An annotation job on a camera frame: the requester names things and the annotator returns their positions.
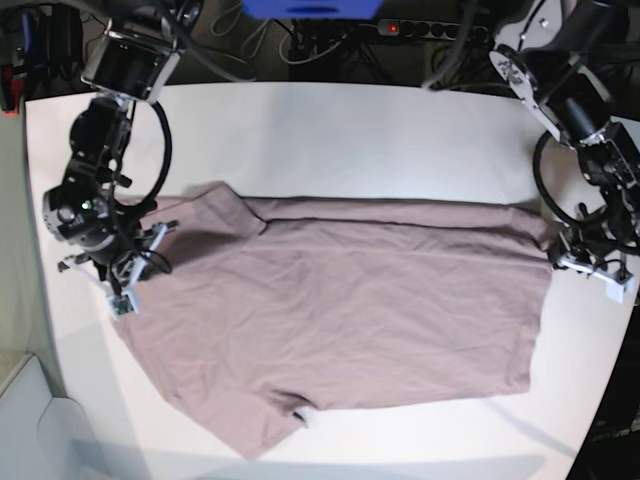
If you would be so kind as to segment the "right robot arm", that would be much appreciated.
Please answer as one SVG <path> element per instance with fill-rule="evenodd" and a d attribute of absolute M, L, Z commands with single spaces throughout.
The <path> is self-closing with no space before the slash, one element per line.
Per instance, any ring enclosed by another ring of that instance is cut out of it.
<path fill-rule="evenodd" d="M 181 56 L 192 52 L 210 71 L 231 82 L 250 82 L 255 75 L 240 59 L 234 74 L 212 58 L 214 48 L 194 41 L 192 30 L 200 1 L 96 1 L 89 4 L 109 18 L 109 24 L 81 75 L 96 91 L 88 108 L 74 121 L 71 156 L 60 184 L 43 196 L 42 217 L 59 242 L 76 245 L 80 253 L 64 258 L 60 271 L 80 270 L 90 262 L 92 281 L 106 293 L 119 313 L 137 308 L 135 285 L 148 269 L 164 274 L 172 266 L 157 248 L 174 230 L 173 222 L 144 228 L 144 216 L 156 209 L 156 198 L 172 163 L 173 142 L 167 115 L 158 98 Z M 155 112 L 164 151 L 159 175 L 137 203 L 116 199 L 117 188 L 128 188 L 123 157 L 131 138 L 136 107 Z"/>

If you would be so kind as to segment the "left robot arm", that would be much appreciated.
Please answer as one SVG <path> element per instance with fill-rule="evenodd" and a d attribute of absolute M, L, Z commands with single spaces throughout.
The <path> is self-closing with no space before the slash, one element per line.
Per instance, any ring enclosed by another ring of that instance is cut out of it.
<path fill-rule="evenodd" d="M 603 281 L 621 298 L 634 282 L 627 259 L 639 254 L 639 150 L 612 118 L 613 96 L 585 61 L 615 17 L 636 1 L 517 1 L 497 26 L 491 65 L 544 127 L 532 160 L 539 195 L 564 227 L 547 251 L 551 265 Z M 549 140 L 577 154 L 580 172 L 603 206 L 575 214 L 552 198 L 541 172 Z"/>

